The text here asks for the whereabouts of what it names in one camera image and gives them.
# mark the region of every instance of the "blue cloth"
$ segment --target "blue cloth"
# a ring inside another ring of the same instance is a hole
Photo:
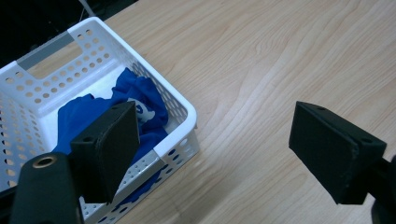
[[[78,97],[58,111],[58,145],[52,151],[69,154],[70,142],[111,106],[134,100],[140,136],[140,147],[131,163],[139,161],[167,135],[163,126],[168,121],[168,113],[161,95],[151,79],[138,77],[128,68],[120,74],[110,99],[94,98],[88,94]],[[152,176],[144,185],[134,191],[122,203],[136,201],[155,183],[160,172]]]

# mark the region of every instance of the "light wood surface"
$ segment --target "light wood surface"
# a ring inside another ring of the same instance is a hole
[[[396,2],[140,0],[106,23],[196,107],[200,152],[119,223],[371,223],[289,149],[296,101],[396,154]]]

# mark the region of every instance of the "white logo on blue fabric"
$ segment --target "white logo on blue fabric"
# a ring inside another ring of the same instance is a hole
[[[128,102],[130,101],[135,101],[137,121],[139,122],[139,125],[143,125],[154,118],[155,111],[149,111],[145,104],[134,98],[128,98]]]

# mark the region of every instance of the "laundry basket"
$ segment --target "laundry basket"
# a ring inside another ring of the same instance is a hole
[[[68,53],[71,49],[78,53]],[[108,26],[88,18],[0,69],[0,190],[18,184],[25,162],[55,148],[61,106],[87,93],[110,98],[125,67],[155,83],[169,113],[164,127],[168,135],[130,167],[112,204],[84,203],[80,198],[85,222],[116,222],[195,155],[199,146],[194,107]],[[161,174],[147,193],[117,206],[158,171]]]

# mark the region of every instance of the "gray basket handle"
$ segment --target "gray basket handle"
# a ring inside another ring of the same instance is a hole
[[[50,55],[64,48],[64,46],[70,44],[73,41],[73,37],[67,31],[64,31],[63,33],[55,36],[50,41],[41,45],[37,49],[34,49],[19,58],[17,60],[17,63],[24,70],[28,70],[29,68],[48,58]]]

